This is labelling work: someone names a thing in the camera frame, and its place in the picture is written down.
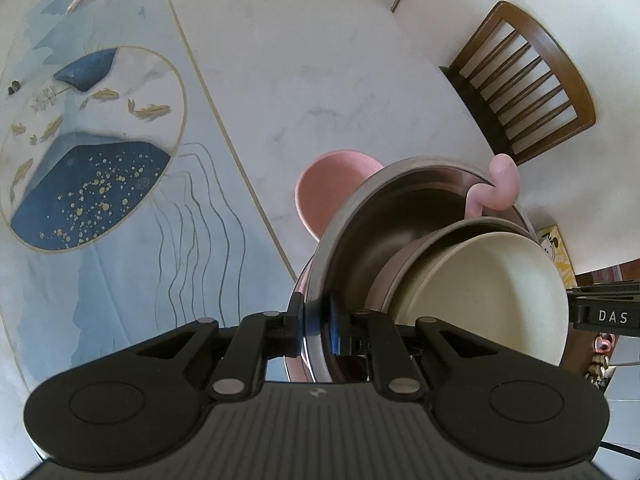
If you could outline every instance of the white bowl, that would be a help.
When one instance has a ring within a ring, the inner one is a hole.
[[[402,280],[390,313],[407,325],[434,316],[554,365],[569,323],[554,263],[535,242],[508,232],[426,253]]]

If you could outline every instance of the curved pink handle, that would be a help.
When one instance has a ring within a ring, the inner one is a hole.
[[[520,193],[520,174],[513,159],[499,153],[489,163],[489,174],[495,181],[490,184],[474,184],[466,194],[465,218],[482,216],[482,208],[505,211],[512,207]]]

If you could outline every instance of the chair backrest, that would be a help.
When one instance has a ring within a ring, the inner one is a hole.
[[[596,121],[589,90],[571,59],[534,18],[509,2],[492,9],[449,71],[464,76],[494,110],[517,164]]]

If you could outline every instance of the stainless steel pot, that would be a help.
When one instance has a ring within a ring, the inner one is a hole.
[[[340,380],[339,365],[326,344],[327,292],[339,292],[350,310],[362,308],[391,256],[462,220],[466,192],[479,182],[490,180],[472,166],[446,158],[414,157],[374,174],[340,208],[318,244],[304,291],[304,353],[313,380]],[[487,213],[534,235],[519,206]]]

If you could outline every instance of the wooden chair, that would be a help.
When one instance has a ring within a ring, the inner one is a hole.
[[[482,56],[505,23],[513,30]],[[536,76],[545,65],[548,70]],[[595,124],[593,101],[571,59],[536,20],[509,2],[499,2],[492,9],[451,66],[442,71],[494,153],[507,153],[517,164]],[[542,93],[554,81],[557,84]],[[545,105],[550,107],[562,96],[564,102],[545,110]],[[573,118],[557,126],[569,113]],[[519,150],[517,144],[527,144],[527,139],[529,145]]]

